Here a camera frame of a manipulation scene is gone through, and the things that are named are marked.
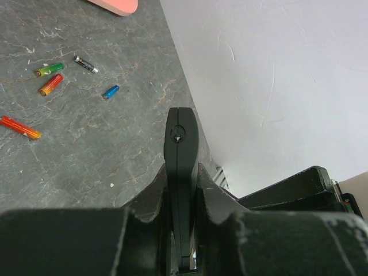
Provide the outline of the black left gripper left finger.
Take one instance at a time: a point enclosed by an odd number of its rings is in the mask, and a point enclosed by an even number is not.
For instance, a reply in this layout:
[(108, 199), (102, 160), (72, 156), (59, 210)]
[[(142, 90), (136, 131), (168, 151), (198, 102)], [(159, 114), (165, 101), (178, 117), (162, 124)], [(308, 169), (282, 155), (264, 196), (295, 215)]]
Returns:
[(1, 213), (2, 275), (169, 275), (167, 177), (119, 208)]

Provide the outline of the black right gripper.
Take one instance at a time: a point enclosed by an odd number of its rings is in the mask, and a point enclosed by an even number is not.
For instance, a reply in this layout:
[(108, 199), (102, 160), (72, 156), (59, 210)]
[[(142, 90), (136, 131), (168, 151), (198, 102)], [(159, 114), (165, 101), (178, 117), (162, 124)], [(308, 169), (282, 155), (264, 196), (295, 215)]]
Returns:
[(269, 187), (238, 199), (249, 210), (296, 212), (346, 212), (362, 214), (352, 192), (312, 166)]

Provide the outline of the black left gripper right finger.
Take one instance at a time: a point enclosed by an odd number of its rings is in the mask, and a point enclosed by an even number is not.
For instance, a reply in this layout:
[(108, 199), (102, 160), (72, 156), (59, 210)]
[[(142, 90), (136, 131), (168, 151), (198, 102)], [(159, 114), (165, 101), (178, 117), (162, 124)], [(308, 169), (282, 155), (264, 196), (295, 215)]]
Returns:
[(249, 210), (198, 168), (202, 275), (366, 275), (367, 224), (346, 212)]

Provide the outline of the blue battery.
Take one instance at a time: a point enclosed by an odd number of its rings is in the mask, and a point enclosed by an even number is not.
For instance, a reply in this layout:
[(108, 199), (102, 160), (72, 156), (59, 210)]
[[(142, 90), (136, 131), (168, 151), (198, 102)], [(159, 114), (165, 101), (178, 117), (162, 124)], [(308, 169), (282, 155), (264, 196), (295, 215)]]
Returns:
[(109, 88), (103, 95), (102, 97), (104, 99), (110, 99), (112, 96), (115, 95), (116, 92), (118, 92), (120, 89), (119, 85), (115, 85), (112, 86), (111, 88)]

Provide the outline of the red orange battery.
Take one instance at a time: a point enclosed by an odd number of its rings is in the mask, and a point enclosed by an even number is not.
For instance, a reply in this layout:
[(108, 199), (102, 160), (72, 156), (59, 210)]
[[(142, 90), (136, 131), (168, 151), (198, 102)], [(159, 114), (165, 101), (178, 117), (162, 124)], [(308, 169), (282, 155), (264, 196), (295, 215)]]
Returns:
[(32, 140), (38, 140), (41, 137), (41, 133), (24, 125), (19, 123), (18, 121), (15, 121), (7, 116), (3, 116), (1, 118), (1, 125), (10, 128)]

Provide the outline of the red yellow battery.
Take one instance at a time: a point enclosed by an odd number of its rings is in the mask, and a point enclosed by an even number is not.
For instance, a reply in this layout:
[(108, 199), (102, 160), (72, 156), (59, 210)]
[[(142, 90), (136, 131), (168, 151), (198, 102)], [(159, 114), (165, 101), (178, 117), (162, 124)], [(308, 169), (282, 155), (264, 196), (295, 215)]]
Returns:
[(61, 81), (64, 79), (62, 74), (56, 74), (53, 76), (40, 90), (39, 93), (43, 97), (50, 94), (50, 92), (55, 89)]

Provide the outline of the black silver battery right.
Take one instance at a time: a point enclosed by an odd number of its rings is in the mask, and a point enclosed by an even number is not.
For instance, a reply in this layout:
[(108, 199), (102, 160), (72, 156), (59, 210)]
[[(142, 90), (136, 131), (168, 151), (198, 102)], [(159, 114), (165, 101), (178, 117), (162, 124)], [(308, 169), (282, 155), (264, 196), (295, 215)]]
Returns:
[(91, 63), (85, 61), (80, 56), (75, 55), (74, 62), (76, 62), (78, 65), (82, 66), (83, 68), (87, 69), (88, 71), (96, 74), (98, 72), (98, 69), (92, 65)]

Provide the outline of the green yellow battery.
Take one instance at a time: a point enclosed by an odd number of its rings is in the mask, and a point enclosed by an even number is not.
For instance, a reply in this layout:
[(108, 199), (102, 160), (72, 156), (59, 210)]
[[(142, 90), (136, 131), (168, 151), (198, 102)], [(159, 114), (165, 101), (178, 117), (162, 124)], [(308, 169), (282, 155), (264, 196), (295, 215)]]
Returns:
[(64, 64), (63, 63), (55, 63), (49, 66), (45, 66), (43, 68), (39, 68), (36, 69), (34, 71), (35, 76), (37, 77), (44, 77), (44, 76), (48, 76), (51, 75), (53, 73), (56, 73), (58, 71), (61, 71), (64, 69)]

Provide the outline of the pink three-tier shelf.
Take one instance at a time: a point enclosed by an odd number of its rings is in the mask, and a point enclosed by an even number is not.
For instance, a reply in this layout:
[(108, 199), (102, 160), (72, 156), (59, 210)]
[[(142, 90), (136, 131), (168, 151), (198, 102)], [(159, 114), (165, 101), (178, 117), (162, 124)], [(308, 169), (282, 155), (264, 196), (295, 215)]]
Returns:
[(138, 8), (138, 0), (89, 0), (89, 2), (123, 17), (133, 14)]

